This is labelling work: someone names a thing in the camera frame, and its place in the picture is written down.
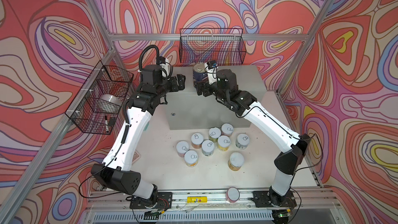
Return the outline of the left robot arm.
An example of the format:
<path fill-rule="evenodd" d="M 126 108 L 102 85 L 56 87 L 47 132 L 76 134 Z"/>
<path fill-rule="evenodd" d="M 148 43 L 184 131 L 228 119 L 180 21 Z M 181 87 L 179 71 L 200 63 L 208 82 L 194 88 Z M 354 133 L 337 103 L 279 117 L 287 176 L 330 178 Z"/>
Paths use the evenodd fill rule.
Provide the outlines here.
<path fill-rule="evenodd" d="M 173 76 L 173 67 L 160 55 L 158 46 L 143 49 L 139 60 L 141 82 L 123 102 L 123 126 L 108 155 L 91 169 L 92 176 L 103 186 L 137 198 L 155 201 L 157 187 L 131 170 L 141 135 L 159 105 L 166 105 L 166 95 L 185 88 L 185 76 Z"/>

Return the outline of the light blue spotted can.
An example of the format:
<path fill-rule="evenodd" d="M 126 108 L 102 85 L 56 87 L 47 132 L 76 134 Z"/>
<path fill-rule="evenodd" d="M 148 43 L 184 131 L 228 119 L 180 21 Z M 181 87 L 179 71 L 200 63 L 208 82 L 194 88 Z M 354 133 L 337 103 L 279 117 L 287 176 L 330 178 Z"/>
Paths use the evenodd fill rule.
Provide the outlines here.
<path fill-rule="evenodd" d="M 237 136 L 235 145 L 238 149 L 246 149 L 250 143 L 250 137 L 245 134 L 241 133 Z"/>

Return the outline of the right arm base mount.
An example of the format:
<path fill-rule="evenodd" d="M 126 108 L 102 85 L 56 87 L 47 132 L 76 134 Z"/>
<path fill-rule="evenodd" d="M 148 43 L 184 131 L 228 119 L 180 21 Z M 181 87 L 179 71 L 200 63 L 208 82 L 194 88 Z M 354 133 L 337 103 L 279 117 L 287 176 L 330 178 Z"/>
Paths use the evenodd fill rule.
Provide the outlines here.
<path fill-rule="evenodd" d="M 297 206 L 293 192 L 289 190 L 284 196 L 268 190 L 253 191 L 250 200 L 257 208 L 260 207 L 286 207 L 295 208 Z"/>

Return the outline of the dark blue tomato can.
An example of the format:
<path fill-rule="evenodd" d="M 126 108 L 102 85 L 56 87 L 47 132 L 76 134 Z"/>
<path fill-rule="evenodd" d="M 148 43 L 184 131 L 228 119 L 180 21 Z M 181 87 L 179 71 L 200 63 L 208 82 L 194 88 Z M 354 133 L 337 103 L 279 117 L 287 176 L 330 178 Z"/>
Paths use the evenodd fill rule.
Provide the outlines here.
<path fill-rule="evenodd" d="M 197 63 L 193 66 L 193 85 L 195 88 L 197 88 L 198 83 L 208 81 L 205 67 L 205 63 Z"/>

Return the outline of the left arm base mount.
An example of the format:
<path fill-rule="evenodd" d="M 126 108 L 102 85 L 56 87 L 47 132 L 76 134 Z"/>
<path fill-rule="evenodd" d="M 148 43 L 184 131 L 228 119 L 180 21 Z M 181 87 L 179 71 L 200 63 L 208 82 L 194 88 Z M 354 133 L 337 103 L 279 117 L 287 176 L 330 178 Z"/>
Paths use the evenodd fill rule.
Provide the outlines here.
<path fill-rule="evenodd" d="M 171 191 L 155 192 L 149 199 L 131 196 L 130 209 L 167 210 L 172 207 L 173 193 Z"/>

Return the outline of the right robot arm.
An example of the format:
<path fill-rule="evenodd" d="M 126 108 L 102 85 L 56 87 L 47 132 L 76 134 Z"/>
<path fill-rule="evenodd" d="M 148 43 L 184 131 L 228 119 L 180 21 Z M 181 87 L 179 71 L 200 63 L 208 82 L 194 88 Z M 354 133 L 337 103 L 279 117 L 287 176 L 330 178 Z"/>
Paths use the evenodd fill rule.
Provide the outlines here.
<path fill-rule="evenodd" d="M 218 103 L 234 112 L 236 117 L 253 123 L 280 149 L 280 154 L 274 160 L 277 170 L 267 198 L 271 205 L 281 206 L 312 138 L 291 130 L 270 114 L 250 92 L 240 90 L 236 75 L 230 69 L 217 71 L 215 68 L 206 68 L 205 71 L 208 81 L 196 83 L 198 95 L 215 96 Z"/>

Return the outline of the yellow peach can plastic lid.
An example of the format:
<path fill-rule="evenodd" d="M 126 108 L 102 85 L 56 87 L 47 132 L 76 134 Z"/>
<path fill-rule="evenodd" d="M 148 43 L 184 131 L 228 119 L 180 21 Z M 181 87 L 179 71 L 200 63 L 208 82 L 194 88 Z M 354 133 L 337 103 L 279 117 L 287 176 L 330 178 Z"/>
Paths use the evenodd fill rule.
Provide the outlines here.
<path fill-rule="evenodd" d="M 239 152 L 233 152 L 228 161 L 229 169 L 232 171 L 238 171 L 245 162 L 244 156 Z"/>

